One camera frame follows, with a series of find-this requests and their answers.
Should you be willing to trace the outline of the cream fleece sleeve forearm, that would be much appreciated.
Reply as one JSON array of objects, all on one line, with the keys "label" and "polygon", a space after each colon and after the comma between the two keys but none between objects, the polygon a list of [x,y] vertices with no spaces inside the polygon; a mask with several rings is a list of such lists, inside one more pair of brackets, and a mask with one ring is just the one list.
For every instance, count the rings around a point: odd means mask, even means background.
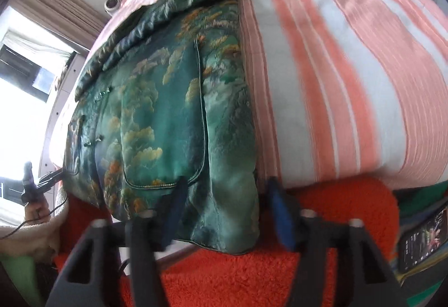
[{"label": "cream fleece sleeve forearm", "polygon": [[61,207],[55,211],[55,215],[45,223],[22,226],[13,235],[3,239],[3,236],[11,233],[15,228],[1,226],[1,255],[10,257],[31,256],[35,261],[52,261],[60,250],[60,230],[67,220],[69,206],[67,192],[60,188],[56,202]]}]

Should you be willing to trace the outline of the person's left hand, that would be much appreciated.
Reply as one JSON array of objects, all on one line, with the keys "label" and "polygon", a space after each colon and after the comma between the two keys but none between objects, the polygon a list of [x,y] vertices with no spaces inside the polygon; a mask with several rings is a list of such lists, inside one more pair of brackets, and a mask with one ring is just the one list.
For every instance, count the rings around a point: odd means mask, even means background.
[{"label": "person's left hand", "polygon": [[49,212],[49,204],[45,198],[37,203],[26,204],[24,206],[25,221],[29,225],[44,224],[49,222],[51,215]]}]

